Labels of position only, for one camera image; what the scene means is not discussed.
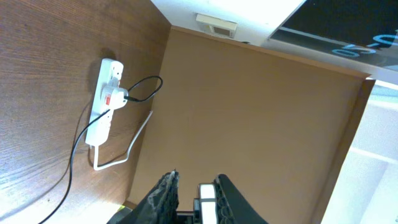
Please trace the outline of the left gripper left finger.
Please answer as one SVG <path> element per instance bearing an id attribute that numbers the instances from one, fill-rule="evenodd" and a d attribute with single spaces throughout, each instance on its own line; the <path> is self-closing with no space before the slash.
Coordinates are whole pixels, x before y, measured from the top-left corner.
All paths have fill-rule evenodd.
<path id="1" fill-rule="evenodd" d="M 177 218 L 179 173 L 164 174 L 118 224 L 171 224 Z"/>

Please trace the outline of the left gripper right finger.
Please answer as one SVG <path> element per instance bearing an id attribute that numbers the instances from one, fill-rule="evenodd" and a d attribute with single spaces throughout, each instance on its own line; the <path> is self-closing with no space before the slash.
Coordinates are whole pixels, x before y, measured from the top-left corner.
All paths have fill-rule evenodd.
<path id="1" fill-rule="evenodd" d="M 214 179 L 216 212 L 220 224 L 267 224 L 225 174 Z"/>

